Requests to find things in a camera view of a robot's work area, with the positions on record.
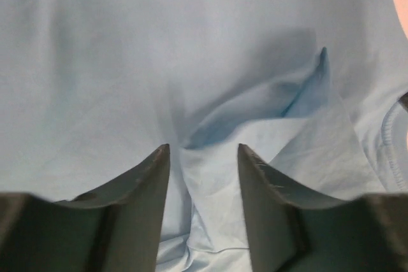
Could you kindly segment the light blue t shirt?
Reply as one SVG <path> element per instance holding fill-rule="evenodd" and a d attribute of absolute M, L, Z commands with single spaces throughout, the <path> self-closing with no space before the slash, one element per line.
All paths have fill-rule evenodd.
<path fill-rule="evenodd" d="M 170 145 L 158 271 L 250 271 L 237 146 L 407 190 L 393 0 L 1 0 L 1 189 L 60 200 Z"/>

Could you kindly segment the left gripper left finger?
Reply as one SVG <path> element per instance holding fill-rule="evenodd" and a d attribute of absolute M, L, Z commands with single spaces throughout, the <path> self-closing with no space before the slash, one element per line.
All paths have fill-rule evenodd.
<path fill-rule="evenodd" d="M 71 201 L 1 194 L 2 271 L 154 271 L 170 174 L 161 145 Z"/>

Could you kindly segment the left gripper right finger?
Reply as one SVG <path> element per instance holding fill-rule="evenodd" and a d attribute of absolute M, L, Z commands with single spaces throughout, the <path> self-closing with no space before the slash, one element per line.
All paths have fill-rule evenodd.
<path fill-rule="evenodd" d="M 238 147 L 254 271 L 407 270 L 407 195 L 343 201 L 312 190 Z"/>

